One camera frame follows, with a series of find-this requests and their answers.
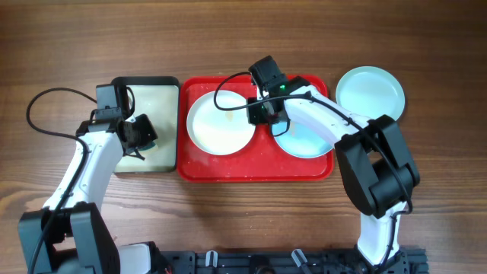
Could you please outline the white plate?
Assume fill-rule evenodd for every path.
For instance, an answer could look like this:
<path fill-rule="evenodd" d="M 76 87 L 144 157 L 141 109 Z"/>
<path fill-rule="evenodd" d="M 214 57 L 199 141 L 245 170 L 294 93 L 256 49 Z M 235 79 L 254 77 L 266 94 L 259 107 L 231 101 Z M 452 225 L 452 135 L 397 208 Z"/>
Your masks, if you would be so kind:
<path fill-rule="evenodd" d="M 246 110 L 234 110 L 246 99 L 233 91 L 209 92 L 190 107 L 186 118 L 189 138 L 211 155 L 231 155 L 252 139 L 256 127 L 248 122 Z"/>

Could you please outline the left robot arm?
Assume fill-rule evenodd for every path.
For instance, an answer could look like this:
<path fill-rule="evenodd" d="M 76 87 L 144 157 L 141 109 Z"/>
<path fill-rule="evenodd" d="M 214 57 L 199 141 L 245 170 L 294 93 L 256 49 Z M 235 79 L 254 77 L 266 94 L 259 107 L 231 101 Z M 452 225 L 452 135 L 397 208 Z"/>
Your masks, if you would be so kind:
<path fill-rule="evenodd" d="M 149 244 L 117 247 L 100 214 L 111 174 L 125 155 L 157 137 L 149 118 L 84 121 L 59 188 L 42 209 L 26 212 L 18 232 L 30 273 L 150 273 Z"/>

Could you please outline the light blue plate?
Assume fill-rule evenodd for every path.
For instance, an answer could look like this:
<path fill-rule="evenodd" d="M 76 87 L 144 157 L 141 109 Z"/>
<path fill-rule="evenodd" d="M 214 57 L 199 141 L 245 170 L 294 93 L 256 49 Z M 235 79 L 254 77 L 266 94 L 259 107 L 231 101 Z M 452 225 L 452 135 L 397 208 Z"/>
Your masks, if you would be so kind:
<path fill-rule="evenodd" d="M 273 124 L 271 135 L 284 152 L 296 158 L 318 158 L 333 150 L 318 134 L 292 121 Z"/>

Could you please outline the green and yellow sponge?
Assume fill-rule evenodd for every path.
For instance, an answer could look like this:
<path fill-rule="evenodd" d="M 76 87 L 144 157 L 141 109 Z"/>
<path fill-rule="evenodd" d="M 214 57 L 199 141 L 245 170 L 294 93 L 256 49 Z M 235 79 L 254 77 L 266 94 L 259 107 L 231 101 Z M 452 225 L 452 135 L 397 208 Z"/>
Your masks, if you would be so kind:
<path fill-rule="evenodd" d="M 150 144 L 144 146 L 143 148 L 140 148 L 140 151 L 150 151 L 153 148 L 157 148 L 157 144 L 155 142 L 151 142 Z"/>

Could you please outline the light green plate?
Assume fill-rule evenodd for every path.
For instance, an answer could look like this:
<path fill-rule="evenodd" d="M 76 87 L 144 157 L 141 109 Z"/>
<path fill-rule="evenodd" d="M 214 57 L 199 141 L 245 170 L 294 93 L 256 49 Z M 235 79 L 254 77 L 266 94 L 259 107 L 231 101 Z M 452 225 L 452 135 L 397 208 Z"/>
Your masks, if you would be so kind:
<path fill-rule="evenodd" d="M 360 66 L 346 72 L 337 84 L 336 102 L 372 119 L 388 115 L 398 120 L 406 108 L 406 96 L 399 81 L 388 71 L 374 66 Z"/>

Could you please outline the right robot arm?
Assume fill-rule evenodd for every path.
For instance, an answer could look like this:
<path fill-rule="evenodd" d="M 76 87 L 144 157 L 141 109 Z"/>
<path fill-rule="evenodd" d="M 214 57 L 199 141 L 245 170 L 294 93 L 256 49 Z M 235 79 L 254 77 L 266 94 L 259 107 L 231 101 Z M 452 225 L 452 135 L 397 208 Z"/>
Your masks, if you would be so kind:
<path fill-rule="evenodd" d="M 396 121 L 352 113 L 300 76 L 253 73 L 251 81 L 258 92 L 251 114 L 300 123 L 334 147 L 345 192 L 361 213 L 358 251 L 374 270 L 385 270 L 399 251 L 399 220 L 412 212 L 420 181 Z"/>

